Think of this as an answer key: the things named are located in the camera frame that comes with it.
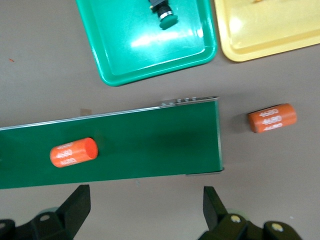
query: gray table surface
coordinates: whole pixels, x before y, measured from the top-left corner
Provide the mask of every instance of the gray table surface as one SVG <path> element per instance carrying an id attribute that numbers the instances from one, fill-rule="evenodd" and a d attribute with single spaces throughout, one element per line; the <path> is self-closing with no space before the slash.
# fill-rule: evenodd
<path id="1" fill-rule="evenodd" d="M 92 210 L 76 240 L 196 240 L 207 229 L 203 186 L 214 186 L 227 208 L 259 227 L 282 221 L 318 240 L 319 80 L 314 45 L 242 63 L 219 49 L 208 64 L 110 87 L 99 78 L 73 0 L 0 1 L 0 127 L 77 117 L 81 108 L 98 114 L 220 96 L 225 170 L 91 183 Z M 281 103 L 295 107 L 295 125 L 250 132 L 245 113 Z M 23 224 L 77 186 L 0 190 L 0 218 Z"/>

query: green tray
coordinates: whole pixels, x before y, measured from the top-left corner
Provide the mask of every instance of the green tray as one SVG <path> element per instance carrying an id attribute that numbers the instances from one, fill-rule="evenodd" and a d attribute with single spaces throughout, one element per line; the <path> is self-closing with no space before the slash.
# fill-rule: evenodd
<path id="1" fill-rule="evenodd" d="M 217 52 L 210 0 L 170 0 L 162 30 L 148 0 L 76 0 L 103 82 L 119 86 L 205 64 Z"/>
<path id="2" fill-rule="evenodd" d="M 86 137 L 94 160 L 55 167 L 50 150 Z M 0 128 L 0 189 L 223 169 L 218 101 L 166 101 L 159 106 Z"/>

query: orange cylindrical block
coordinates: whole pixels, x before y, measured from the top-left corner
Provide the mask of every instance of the orange cylindrical block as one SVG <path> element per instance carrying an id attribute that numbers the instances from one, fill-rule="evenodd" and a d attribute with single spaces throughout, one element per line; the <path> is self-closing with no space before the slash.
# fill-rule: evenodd
<path id="1" fill-rule="evenodd" d="M 289 103 L 249 113 L 248 118 L 254 133 L 263 133 L 297 122 L 296 111 Z"/>
<path id="2" fill-rule="evenodd" d="M 55 146 L 50 152 L 50 160 L 57 168 L 93 160 L 97 156 L 97 144 L 90 137 Z"/>

